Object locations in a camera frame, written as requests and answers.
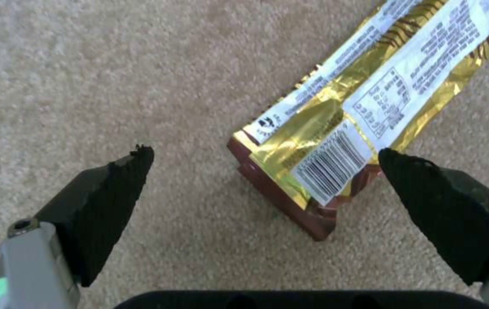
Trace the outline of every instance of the black foam pad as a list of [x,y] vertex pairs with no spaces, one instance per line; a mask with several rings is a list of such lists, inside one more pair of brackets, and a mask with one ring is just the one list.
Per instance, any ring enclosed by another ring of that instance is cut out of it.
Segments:
[[78,174],[35,217],[56,225],[72,274],[83,287],[100,273],[127,226],[154,161],[151,147]]

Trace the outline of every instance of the carpet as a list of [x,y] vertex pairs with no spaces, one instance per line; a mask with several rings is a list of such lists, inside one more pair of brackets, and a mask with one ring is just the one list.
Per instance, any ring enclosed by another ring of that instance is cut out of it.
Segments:
[[[315,243],[238,172],[231,133],[343,43],[371,0],[0,0],[0,241],[80,170],[150,144],[132,219],[82,308],[164,289],[475,295],[378,178]],[[409,153],[489,187],[489,63]]]

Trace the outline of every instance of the candy bar wrapper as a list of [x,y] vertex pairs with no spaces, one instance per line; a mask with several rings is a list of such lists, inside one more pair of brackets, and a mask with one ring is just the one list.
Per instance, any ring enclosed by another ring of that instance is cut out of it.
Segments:
[[[406,15],[420,0],[388,0],[377,7],[350,37],[323,65],[318,65],[304,76],[292,91],[271,105],[260,117],[236,132],[238,139],[245,147],[259,145],[273,135],[292,116],[303,107],[315,94],[319,93],[331,80],[341,74],[350,64],[369,50],[376,41],[401,17]],[[248,158],[248,153],[233,152],[239,162]]]
[[488,58],[489,1],[424,0],[265,142],[235,133],[250,151],[240,170],[287,214],[322,221],[292,217],[323,239],[335,207],[380,173],[377,152],[407,147]]

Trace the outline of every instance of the barcode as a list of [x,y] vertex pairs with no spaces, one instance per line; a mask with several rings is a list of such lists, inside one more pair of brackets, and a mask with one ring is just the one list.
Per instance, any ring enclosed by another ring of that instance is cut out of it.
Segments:
[[299,108],[304,106],[309,100],[311,100],[321,89],[323,89],[324,86],[328,83],[327,80],[325,80],[324,77],[319,76],[316,78],[311,85],[308,85],[303,89],[303,91],[296,96],[296,103],[294,106],[286,111],[286,115],[294,115],[295,112],[298,111]]
[[371,155],[353,124],[344,121],[292,172],[313,198],[327,205],[362,170]]
[[483,9],[483,12],[488,12],[489,11],[489,0],[481,0],[481,8]]

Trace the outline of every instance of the barcode label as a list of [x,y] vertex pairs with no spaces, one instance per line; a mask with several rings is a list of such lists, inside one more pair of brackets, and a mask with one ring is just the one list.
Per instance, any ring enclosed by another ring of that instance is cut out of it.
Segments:
[[372,151],[349,120],[343,121],[294,169],[292,175],[326,206],[368,163]]

